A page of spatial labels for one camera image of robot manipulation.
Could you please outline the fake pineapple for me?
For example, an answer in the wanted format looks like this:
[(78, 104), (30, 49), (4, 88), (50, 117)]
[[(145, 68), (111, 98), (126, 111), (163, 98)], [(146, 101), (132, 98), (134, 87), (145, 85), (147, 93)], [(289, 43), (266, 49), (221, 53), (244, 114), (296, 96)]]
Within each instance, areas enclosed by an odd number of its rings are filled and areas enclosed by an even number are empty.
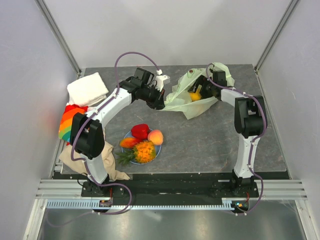
[(156, 158), (156, 148), (151, 141), (141, 141), (133, 148), (125, 149), (123, 152), (117, 152), (117, 160), (122, 165), (127, 165), (134, 161), (138, 164), (146, 164)]

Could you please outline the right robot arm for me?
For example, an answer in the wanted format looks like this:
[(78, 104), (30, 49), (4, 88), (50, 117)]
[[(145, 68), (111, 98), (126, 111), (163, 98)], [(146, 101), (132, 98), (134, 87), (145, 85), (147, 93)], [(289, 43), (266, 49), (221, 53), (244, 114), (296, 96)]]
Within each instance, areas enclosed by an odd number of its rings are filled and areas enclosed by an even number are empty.
[(233, 107), (234, 128), (239, 136), (239, 145), (229, 191), (235, 197), (242, 196), (247, 191), (247, 186), (254, 184), (257, 146), (268, 126), (264, 98), (228, 86), (223, 70), (213, 70), (210, 77), (199, 76), (188, 91), (199, 92), (203, 99), (215, 97)]

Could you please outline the pale green plastic bag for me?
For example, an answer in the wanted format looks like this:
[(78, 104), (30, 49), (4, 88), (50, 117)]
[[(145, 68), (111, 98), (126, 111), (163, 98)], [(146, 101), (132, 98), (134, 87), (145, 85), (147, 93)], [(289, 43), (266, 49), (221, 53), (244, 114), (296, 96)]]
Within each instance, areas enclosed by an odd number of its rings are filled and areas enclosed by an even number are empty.
[(182, 112), (189, 120), (201, 115), (218, 102), (216, 97), (192, 102), (188, 90), (200, 76), (206, 77), (205, 68), (191, 68), (181, 76), (177, 84), (172, 87), (172, 92), (166, 96), (165, 107), (162, 110), (165, 112)]

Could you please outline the red yellow fake mango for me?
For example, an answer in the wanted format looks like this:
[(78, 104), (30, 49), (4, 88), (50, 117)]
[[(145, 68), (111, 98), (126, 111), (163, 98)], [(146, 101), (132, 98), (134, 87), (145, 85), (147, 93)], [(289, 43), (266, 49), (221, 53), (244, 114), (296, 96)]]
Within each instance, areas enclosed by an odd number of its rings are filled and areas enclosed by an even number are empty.
[(126, 137), (120, 141), (119, 145), (122, 148), (132, 149), (135, 145), (137, 145), (141, 141), (142, 141), (141, 139), (138, 139), (135, 137)]

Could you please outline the red fake apple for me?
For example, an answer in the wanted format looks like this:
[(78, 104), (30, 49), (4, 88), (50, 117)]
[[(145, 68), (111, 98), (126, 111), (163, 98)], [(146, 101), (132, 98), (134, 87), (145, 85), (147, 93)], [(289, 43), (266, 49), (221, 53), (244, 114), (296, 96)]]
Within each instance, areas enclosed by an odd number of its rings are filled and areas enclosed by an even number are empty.
[(150, 133), (150, 128), (145, 123), (135, 125), (131, 129), (131, 135), (134, 138), (137, 138), (140, 140), (146, 140), (148, 138), (149, 133)]

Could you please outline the yellow fake pear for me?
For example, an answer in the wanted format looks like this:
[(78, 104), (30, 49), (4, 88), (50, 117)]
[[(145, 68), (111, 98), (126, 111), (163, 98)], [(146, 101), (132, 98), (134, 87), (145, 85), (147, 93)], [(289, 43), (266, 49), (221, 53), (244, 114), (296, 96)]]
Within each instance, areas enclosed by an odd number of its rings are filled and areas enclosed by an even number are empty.
[(148, 134), (147, 140), (152, 142), (154, 145), (159, 146), (163, 144), (164, 136), (160, 130), (155, 129)]

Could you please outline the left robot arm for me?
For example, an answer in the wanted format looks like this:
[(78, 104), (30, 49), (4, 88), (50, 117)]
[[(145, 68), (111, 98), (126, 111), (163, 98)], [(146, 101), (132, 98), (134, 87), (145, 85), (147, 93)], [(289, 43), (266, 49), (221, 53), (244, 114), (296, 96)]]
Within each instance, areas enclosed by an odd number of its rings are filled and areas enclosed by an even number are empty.
[(83, 161), (89, 179), (94, 182), (92, 191), (99, 197), (106, 196), (110, 185), (105, 180), (108, 173), (103, 165), (102, 151), (105, 146), (104, 129), (109, 121), (122, 109), (136, 100), (143, 100), (155, 110), (162, 110), (164, 84), (170, 82), (168, 75), (157, 75), (137, 68), (133, 76), (117, 84), (112, 94), (88, 113), (76, 113), (70, 132), (71, 160)]

